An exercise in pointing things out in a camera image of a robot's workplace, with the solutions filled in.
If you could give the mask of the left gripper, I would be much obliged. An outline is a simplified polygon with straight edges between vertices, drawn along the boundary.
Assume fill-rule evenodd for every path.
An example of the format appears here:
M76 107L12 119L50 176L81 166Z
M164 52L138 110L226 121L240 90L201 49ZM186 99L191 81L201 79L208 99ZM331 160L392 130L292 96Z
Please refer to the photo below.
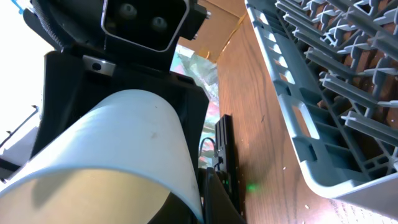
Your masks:
M154 52L104 33L105 0L32 0L24 20L53 51L46 54L42 121L33 154L69 128L107 96L145 90L161 96L177 112L194 166L208 108L204 90L170 67L180 38L193 40L208 10L189 1L189 13L165 52Z

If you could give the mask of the pale green cup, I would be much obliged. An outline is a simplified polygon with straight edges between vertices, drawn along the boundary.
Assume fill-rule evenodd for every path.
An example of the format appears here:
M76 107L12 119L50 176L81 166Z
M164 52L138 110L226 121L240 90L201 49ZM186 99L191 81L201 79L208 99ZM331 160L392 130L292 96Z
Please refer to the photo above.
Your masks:
M176 196L203 220L179 117L162 97L99 102L1 189L2 223L148 223Z

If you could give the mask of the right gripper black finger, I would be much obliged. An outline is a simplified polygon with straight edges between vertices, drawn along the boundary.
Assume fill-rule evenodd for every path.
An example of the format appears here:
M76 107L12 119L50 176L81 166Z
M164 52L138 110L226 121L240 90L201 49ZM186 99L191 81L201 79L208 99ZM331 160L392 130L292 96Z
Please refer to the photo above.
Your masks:
M246 224L229 199L216 171L210 167L206 169L203 208L206 224Z

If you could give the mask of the grey dish rack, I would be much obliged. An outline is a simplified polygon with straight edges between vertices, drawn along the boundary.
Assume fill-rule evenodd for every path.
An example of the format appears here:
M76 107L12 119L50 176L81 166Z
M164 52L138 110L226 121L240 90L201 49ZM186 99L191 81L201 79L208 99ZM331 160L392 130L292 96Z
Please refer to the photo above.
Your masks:
M308 187L397 218L397 0L249 0Z

